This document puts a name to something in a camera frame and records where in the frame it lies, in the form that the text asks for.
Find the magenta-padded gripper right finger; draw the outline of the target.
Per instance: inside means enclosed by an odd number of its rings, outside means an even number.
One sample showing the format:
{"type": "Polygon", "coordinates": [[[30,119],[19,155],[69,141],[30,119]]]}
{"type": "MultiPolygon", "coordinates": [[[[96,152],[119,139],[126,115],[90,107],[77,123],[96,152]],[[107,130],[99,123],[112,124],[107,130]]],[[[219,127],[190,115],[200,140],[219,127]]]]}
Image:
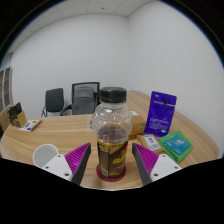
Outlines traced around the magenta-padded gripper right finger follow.
{"type": "Polygon", "coordinates": [[[181,170],[167,154],[158,155],[137,143],[132,144],[132,154],[144,185],[181,170]]]}

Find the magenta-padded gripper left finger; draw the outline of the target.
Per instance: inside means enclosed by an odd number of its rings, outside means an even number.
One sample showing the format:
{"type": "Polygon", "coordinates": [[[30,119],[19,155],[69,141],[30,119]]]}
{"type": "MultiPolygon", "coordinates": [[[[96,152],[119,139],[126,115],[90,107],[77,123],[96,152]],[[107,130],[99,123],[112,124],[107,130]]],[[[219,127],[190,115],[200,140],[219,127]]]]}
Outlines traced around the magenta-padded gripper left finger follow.
{"type": "Polygon", "coordinates": [[[43,169],[79,185],[83,179],[90,154],[91,144],[87,143],[66,155],[57,153],[43,166],[43,169]]]}

